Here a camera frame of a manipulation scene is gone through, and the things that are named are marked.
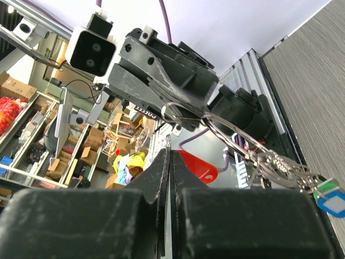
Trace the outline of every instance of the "black camera face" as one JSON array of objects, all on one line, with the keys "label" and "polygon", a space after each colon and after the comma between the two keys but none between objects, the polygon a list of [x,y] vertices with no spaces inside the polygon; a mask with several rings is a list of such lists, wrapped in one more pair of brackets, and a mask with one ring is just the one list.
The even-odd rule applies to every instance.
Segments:
[{"label": "black camera face", "polygon": [[83,31],[71,58],[71,66],[95,76],[105,75],[116,47],[90,31]]}]

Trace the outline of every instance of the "red bag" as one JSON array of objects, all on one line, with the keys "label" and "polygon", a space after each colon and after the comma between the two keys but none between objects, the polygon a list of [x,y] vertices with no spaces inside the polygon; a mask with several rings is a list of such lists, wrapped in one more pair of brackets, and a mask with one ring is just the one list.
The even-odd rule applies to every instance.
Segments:
[{"label": "red bag", "polygon": [[0,137],[20,113],[19,104],[8,97],[0,98]]}]

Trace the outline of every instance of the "green tag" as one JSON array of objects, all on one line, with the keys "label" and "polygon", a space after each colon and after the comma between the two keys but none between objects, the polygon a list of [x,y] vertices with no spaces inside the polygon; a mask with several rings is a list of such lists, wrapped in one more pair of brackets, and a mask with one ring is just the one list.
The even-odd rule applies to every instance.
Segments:
[{"label": "green tag", "polygon": [[[326,192],[326,191],[328,191],[328,190],[332,190],[332,189],[334,189],[334,188],[336,188],[336,187],[338,187],[338,185],[337,185],[336,183],[334,183],[334,182],[327,182],[327,183],[325,183],[324,185],[320,186],[320,187],[318,188],[318,190],[320,191],[320,193],[324,193],[324,192]],[[318,194],[317,192],[314,192],[313,195],[314,195],[314,199],[315,199],[316,201],[318,201],[318,199],[319,199],[319,194]]]}]

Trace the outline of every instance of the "gray carpet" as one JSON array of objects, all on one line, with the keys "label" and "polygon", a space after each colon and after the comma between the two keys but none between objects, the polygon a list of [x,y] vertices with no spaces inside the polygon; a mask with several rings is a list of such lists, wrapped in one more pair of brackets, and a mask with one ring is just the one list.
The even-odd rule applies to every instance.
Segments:
[{"label": "gray carpet", "polygon": [[[345,187],[345,1],[333,0],[265,64],[311,170]],[[332,219],[345,247],[345,220]]]}]

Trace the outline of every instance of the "camera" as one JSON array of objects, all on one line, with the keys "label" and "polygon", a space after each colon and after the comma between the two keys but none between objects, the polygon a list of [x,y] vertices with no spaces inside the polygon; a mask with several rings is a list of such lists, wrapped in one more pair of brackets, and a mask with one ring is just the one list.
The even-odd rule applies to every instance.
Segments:
[{"label": "camera", "polygon": [[75,69],[98,77],[106,74],[116,46],[96,33],[77,27],[73,30],[65,57]]}]

